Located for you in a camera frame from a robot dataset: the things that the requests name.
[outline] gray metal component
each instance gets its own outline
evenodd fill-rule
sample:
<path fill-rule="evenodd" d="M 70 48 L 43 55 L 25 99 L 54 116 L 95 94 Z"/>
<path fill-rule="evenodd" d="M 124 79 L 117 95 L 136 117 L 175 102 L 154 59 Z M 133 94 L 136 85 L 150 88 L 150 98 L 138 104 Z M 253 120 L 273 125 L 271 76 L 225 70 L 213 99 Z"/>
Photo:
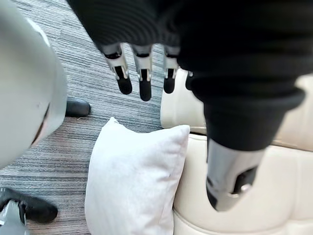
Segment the gray metal component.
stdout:
<path fill-rule="evenodd" d="M 179 68 L 176 57 L 179 54 L 179 50 L 180 50 L 179 47 L 164 46 L 163 67 L 165 79 L 169 78 L 169 69 L 173 70 L 173 73 L 170 78 L 175 79 L 176 77 L 177 70 Z"/>
<path fill-rule="evenodd" d="M 180 47 L 164 46 L 164 50 L 170 55 L 178 56 L 180 52 Z"/>
<path fill-rule="evenodd" d="M 121 54 L 122 48 L 120 46 L 120 43 L 115 43 L 111 45 L 98 45 L 99 49 L 104 53 L 105 55 L 111 55 L 114 53 Z"/>
<path fill-rule="evenodd" d="M 151 81 L 152 74 L 152 46 L 134 46 L 132 45 L 136 70 L 139 81 L 143 81 L 142 71 L 147 70 L 147 81 Z"/>
<path fill-rule="evenodd" d="M 117 80 L 120 79 L 120 76 L 127 79 L 129 78 L 128 66 L 125 59 L 125 53 L 121 44 L 113 44 L 110 46 L 101 46 L 104 53 L 104 58 L 106 59 L 110 69 L 115 74 Z M 122 75 L 116 71 L 116 68 L 120 67 L 122 70 Z"/>
<path fill-rule="evenodd" d="M 25 224 L 20 219 L 19 203 L 9 201 L 0 212 L 0 235 L 30 235 Z"/>
<path fill-rule="evenodd" d="M 132 45 L 132 49 L 135 54 L 150 54 L 152 46 L 151 45 L 147 45 L 147 46 Z"/>
<path fill-rule="evenodd" d="M 227 211 L 248 192 L 254 181 L 254 175 L 248 175 L 249 184 L 236 185 L 238 183 L 236 181 L 239 175 L 259 165 L 264 152 L 264 149 L 250 152 L 239 151 L 224 147 L 214 140 L 209 141 L 206 188 L 208 193 L 215 198 L 214 201 L 216 200 L 214 203 L 210 201 L 214 209 Z M 235 185 L 240 189 L 238 192 L 234 192 Z"/>

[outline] robotic finger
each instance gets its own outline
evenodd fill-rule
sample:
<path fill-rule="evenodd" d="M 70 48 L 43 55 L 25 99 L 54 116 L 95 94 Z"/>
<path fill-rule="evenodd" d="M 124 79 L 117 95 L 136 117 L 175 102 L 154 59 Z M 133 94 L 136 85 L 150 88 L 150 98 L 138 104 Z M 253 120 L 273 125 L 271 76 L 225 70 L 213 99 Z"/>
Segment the robotic finger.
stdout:
<path fill-rule="evenodd" d="M 122 45 L 120 43 L 108 46 L 98 45 L 98 48 L 103 53 L 111 71 L 114 72 L 120 91 L 123 94 L 130 94 L 133 88 Z"/>
<path fill-rule="evenodd" d="M 132 45 L 132 49 L 139 79 L 140 98 L 143 101 L 149 101 L 151 99 L 152 46 Z"/>
<path fill-rule="evenodd" d="M 164 91 L 170 94 L 175 88 L 175 77 L 178 70 L 177 57 L 179 47 L 164 47 Z"/>

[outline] sofa cushion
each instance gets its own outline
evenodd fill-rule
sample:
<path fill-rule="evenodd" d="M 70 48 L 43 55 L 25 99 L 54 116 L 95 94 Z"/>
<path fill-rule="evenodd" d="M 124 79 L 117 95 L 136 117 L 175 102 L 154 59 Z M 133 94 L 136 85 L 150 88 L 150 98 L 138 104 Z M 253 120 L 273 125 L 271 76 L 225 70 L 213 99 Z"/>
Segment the sofa cushion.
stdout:
<path fill-rule="evenodd" d="M 161 124 L 164 128 L 187 124 L 192 133 L 206 134 L 203 104 L 186 89 L 186 78 L 187 71 L 179 69 L 174 92 L 163 92 Z M 288 112 L 274 144 L 313 151 L 313 75 L 300 77 L 297 85 L 306 91 L 306 99 Z"/>
<path fill-rule="evenodd" d="M 189 135 L 174 201 L 174 235 L 313 234 L 313 153 L 270 146 L 253 188 L 227 212 L 206 195 L 206 137 Z"/>
<path fill-rule="evenodd" d="M 85 214 L 92 235 L 172 235 L 189 126 L 136 133 L 114 118 L 94 145 Z"/>

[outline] black fingertip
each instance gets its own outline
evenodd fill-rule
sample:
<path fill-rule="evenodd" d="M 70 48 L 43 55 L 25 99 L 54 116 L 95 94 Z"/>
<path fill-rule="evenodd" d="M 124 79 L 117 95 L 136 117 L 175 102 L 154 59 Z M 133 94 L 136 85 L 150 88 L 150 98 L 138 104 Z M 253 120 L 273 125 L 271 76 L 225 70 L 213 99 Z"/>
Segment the black fingertip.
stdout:
<path fill-rule="evenodd" d="M 117 81 L 118 83 L 118 87 L 119 90 L 123 93 L 123 94 L 130 94 L 133 91 L 133 87 L 132 87 L 132 83 L 130 78 L 125 79 L 123 78 L 119 78 L 119 80 Z"/>
<path fill-rule="evenodd" d="M 149 101 L 151 99 L 151 82 L 146 80 L 139 82 L 140 98 L 143 101 Z"/>
<path fill-rule="evenodd" d="M 174 91 L 175 88 L 175 79 L 169 77 L 164 79 L 164 91 L 167 94 L 170 94 Z"/>

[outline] floor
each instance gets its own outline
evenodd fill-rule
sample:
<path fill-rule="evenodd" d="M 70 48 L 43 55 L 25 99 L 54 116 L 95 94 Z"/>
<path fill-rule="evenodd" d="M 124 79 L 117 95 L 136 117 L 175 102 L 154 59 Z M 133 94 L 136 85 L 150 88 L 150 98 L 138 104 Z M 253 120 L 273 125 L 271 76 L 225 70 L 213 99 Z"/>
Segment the floor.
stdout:
<path fill-rule="evenodd" d="M 89 158 L 101 127 L 114 116 L 137 132 L 161 128 L 162 48 L 154 47 L 153 97 L 149 102 L 143 102 L 139 98 L 134 60 L 128 47 L 133 93 L 122 95 L 102 55 L 65 0 L 13 2 L 47 34 L 64 65 L 68 95 L 85 99 L 92 111 L 88 117 L 66 118 L 50 137 L 14 164 L 0 170 L 0 185 L 45 198 L 59 208 L 53 223 L 30 223 L 32 234 L 88 235 L 84 217 L 85 188 Z"/>

